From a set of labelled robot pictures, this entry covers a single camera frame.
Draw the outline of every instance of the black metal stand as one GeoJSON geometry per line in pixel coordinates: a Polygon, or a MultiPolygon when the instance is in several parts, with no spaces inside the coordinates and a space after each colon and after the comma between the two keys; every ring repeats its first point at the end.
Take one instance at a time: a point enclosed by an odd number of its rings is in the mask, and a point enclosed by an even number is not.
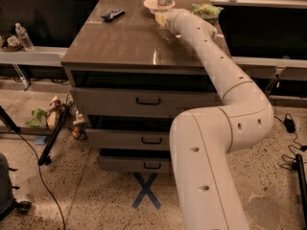
{"type": "Polygon", "coordinates": [[[301,203],[303,206],[303,213],[305,218],[305,229],[307,229],[307,186],[306,186],[306,175],[304,171],[303,158],[300,154],[295,156],[296,170],[298,174],[299,189],[301,195],[301,203]]]}
{"type": "Polygon", "coordinates": [[[38,159],[38,165],[41,166],[43,164],[50,164],[51,158],[49,156],[49,152],[54,145],[59,131],[64,125],[66,118],[69,113],[69,108],[65,107],[64,112],[61,114],[60,122],[54,130],[43,129],[43,128],[32,128],[32,127],[19,127],[17,126],[11,117],[6,113],[6,111],[0,105],[0,120],[4,123],[6,127],[0,127],[0,133],[10,133],[10,134],[20,134],[20,135],[41,135],[48,136],[46,147],[43,153],[40,155],[38,159]]]}

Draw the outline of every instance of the drawer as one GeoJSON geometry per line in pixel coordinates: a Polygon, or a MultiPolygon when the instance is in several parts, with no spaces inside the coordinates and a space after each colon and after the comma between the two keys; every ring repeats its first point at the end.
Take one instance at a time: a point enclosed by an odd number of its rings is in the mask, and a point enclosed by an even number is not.
{"type": "Polygon", "coordinates": [[[97,162],[105,171],[168,173],[171,155],[167,151],[101,149],[97,162]]]}
{"type": "Polygon", "coordinates": [[[170,150],[169,133],[88,128],[89,144],[95,148],[123,150],[170,150]]]}
{"type": "Polygon", "coordinates": [[[221,103],[212,92],[72,88],[71,94],[85,115],[165,118],[176,117],[186,109],[221,103]]]}

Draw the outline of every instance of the speckled floor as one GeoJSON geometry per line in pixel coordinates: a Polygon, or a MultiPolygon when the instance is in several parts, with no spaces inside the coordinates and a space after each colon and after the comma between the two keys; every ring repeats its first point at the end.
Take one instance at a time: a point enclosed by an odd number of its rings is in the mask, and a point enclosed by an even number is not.
{"type": "MultiPolygon", "coordinates": [[[[48,80],[33,80],[27,91],[21,83],[0,80],[0,104],[16,122],[32,119],[35,108],[48,107],[57,94],[65,100],[69,85],[48,80]]],[[[275,115],[284,119],[290,113],[295,120],[297,142],[307,145],[307,102],[304,100],[272,99],[275,115]]],[[[138,197],[142,187],[131,172],[104,172],[96,163],[97,151],[86,141],[75,140],[68,128],[69,120],[54,144],[52,163],[41,166],[42,177],[59,202],[66,229],[183,229],[177,189],[172,174],[158,174],[151,191],[138,197]]],[[[38,156],[43,146],[35,145],[34,136],[25,136],[38,156]]],[[[296,172],[281,169],[281,156],[292,156],[288,149],[295,136],[275,119],[272,132],[253,148],[227,155],[238,193],[246,210],[250,229],[301,230],[304,227],[300,192],[296,172]]],[[[18,201],[30,200],[33,208],[27,216],[12,212],[0,223],[0,229],[63,229],[59,209],[43,186],[34,152],[18,136],[0,134],[0,152],[12,168],[12,184],[21,188],[14,191],[18,201]]],[[[307,161],[307,156],[300,152],[307,161]]],[[[151,174],[140,174],[146,183],[151,174]]]]}

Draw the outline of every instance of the drawer handle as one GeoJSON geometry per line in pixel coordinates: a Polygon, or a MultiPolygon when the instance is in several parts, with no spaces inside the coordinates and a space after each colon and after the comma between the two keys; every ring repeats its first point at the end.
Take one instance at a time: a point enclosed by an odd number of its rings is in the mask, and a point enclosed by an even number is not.
{"type": "Polygon", "coordinates": [[[146,105],[159,105],[159,104],[161,104],[160,98],[157,99],[156,101],[149,102],[149,101],[142,101],[138,97],[136,97],[135,101],[136,101],[137,104],[146,104],[146,105]]]}
{"type": "Polygon", "coordinates": [[[162,138],[159,138],[158,141],[146,141],[146,138],[142,137],[142,143],[144,144],[155,144],[155,145],[158,145],[158,144],[161,144],[162,143],[162,138]]]}
{"type": "Polygon", "coordinates": [[[159,170],[161,169],[161,163],[159,163],[158,166],[147,166],[146,163],[144,163],[144,168],[147,170],[159,170]]]}

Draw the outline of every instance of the cabinet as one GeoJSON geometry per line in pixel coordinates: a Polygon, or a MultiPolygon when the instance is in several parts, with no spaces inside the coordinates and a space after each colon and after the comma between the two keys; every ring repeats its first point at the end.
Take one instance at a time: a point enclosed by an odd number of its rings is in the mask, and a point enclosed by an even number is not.
{"type": "Polygon", "coordinates": [[[101,169],[168,173],[174,118],[221,101],[194,52],[159,28],[143,1],[100,0],[62,65],[101,169]],[[118,7],[124,16],[101,20],[118,7]]]}

